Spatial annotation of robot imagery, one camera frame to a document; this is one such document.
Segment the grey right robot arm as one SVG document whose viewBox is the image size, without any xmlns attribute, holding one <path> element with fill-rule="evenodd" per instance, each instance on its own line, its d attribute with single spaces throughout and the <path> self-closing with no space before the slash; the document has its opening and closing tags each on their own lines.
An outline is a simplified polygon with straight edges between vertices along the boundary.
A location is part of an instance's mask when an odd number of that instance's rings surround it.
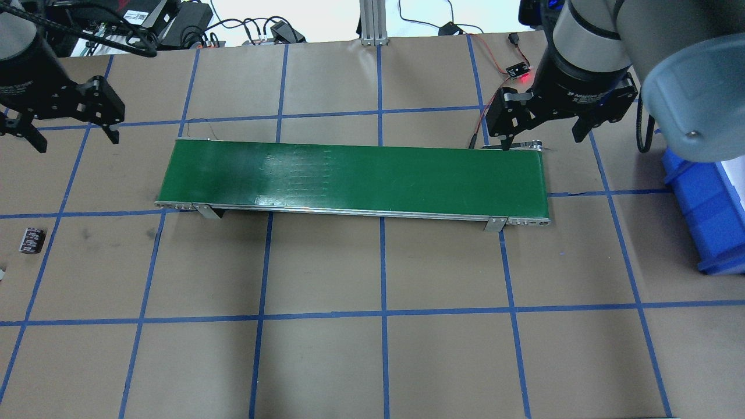
<svg viewBox="0 0 745 419">
<path fill-rule="evenodd" d="M 693 162 L 743 155 L 742 1 L 522 1 L 547 47 L 525 93 L 501 87 L 486 112 L 508 150 L 547 121 L 576 118 L 580 143 L 638 98 L 668 148 Z"/>
</svg>

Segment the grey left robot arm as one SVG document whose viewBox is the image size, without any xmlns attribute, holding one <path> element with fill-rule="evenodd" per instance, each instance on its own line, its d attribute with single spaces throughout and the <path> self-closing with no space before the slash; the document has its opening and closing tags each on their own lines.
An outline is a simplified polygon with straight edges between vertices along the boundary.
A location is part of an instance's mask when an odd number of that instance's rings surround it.
<svg viewBox="0 0 745 419">
<path fill-rule="evenodd" d="M 19 1 L 2 2 L 2 105 L 17 112 L 2 114 L 2 135 L 18 136 L 38 152 L 47 140 L 34 120 L 73 118 L 102 128 L 112 144 L 119 144 L 117 125 L 125 119 L 125 104 L 101 75 L 76 83 L 63 68 Z"/>
</svg>

